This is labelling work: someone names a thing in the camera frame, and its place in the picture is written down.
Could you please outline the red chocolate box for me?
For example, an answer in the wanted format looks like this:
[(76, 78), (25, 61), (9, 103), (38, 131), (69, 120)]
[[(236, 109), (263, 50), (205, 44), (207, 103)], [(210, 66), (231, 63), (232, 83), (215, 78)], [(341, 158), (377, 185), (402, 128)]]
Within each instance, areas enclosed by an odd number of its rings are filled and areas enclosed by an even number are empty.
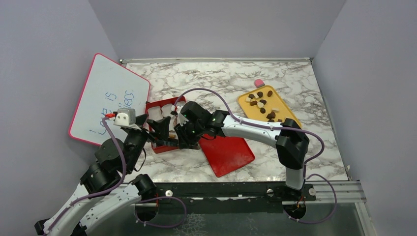
[[(164, 107), (165, 105), (173, 105), (177, 99), (178, 97), (173, 97), (173, 98), (159, 100), (155, 102), (147, 102), (145, 113), (149, 115), (149, 118), (161, 119), (163, 118), (162, 107)], [(178, 149), (177, 147), (157, 146), (155, 144), (152, 144), (151, 148), (155, 154), (160, 154), (160, 153)]]

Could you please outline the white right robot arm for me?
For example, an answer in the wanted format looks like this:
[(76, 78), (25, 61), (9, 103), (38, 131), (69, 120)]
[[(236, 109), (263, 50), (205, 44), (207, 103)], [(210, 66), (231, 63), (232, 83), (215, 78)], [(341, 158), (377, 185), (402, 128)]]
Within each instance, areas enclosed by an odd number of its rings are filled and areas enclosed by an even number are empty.
[(304, 159), (310, 140), (294, 120), (275, 123), (238, 117), (224, 110), (211, 113), (193, 101), (175, 107), (172, 112), (179, 118), (175, 132), (180, 149), (190, 148), (204, 135), (263, 143), (276, 149), (279, 162), (286, 168), (284, 195), (296, 200), (303, 194)]

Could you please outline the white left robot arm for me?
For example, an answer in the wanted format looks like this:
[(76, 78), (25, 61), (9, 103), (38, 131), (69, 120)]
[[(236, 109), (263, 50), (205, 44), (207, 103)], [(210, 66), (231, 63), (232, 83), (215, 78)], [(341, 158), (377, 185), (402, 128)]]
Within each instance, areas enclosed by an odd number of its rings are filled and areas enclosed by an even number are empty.
[(87, 236), (117, 211), (157, 196), (150, 177), (139, 174), (119, 193), (105, 198), (136, 170), (145, 143), (154, 139), (153, 132), (143, 127), (147, 121), (146, 114), (136, 116), (132, 109), (105, 115), (103, 124), (110, 138), (95, 152), (96, 162), (89, 166), (60, 210), (35, 223), (39, 236)]

